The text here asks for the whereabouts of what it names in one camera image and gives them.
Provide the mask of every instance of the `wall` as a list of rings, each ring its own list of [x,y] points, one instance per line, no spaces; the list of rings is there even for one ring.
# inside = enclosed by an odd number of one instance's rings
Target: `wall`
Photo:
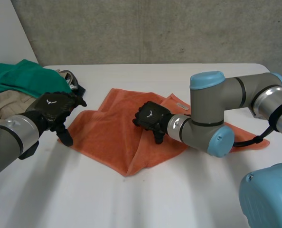
[[[24,58],[37,61],[10,0],[0,0],[0,62]]]
[[[39,62],[260,63],[282,74],[282,0],[12,0]]]

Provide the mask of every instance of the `light blue joint cap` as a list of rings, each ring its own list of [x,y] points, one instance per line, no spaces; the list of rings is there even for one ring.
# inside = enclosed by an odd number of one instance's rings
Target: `light blue joint cap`
[[[225,80],[220,71],[203,72],[190,77],[190,89],[205,89],[216,86]]]
[[[208,144],[207,153],[209,155],[222,158],[226,156],[234,145],[235,135],[228,126],[219,128]]]
[[[277,74],[277,73],[271,73],[271,74],[278,77],[278,79],[282,82],[282,76],[280,74]]]

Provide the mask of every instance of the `gray robot arm segment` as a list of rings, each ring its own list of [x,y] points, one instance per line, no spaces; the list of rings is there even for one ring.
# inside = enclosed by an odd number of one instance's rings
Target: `gray robot arm segment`
[[[35,124],[23,115],[15,115],[0,125],[0,172],[37,143]]]
[[[272,73],[225,79],[221,72],[191,77],[191,116],[174,115],[168,124],[171,138],[223,157],[234,144],[233,131],[224,125],[224,111],[248,107],[267,120],[282,105],[282,78]],[[282,115],[277,128],[282,133]]]

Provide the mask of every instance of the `orange towel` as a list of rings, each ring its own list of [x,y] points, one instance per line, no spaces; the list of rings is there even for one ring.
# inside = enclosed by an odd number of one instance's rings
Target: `orange towel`
[[[153,101],[168,108],[174,114],[189,114],[190,106],[171,94],[164,98],[155,93],[140,93],[112,89],[98,111],[83,111],[68,130],[73,137],[73,149],[116,170],[123,176],[134,175],[143,168],[153,167],[171,159],[187,149],[187,146],[168,135],[157,145],[151,131],[145,131],[132,123],[134,114],[145,102]],[[178,106],[180,103],[189,110]],[[227,123],[235,133],[236,141],[249,140],[254,134]],[[260,144],[245,149],[259,150],[269,145]]]

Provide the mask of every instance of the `green cloth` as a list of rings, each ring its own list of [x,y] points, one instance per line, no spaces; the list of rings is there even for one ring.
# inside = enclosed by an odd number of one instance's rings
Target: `green cloth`
[[[71,89],[58,72],[44,69],[26,59],[15,65],[0,63],[0,93],[16,90],[33,97],[44,93],[66,92]]]

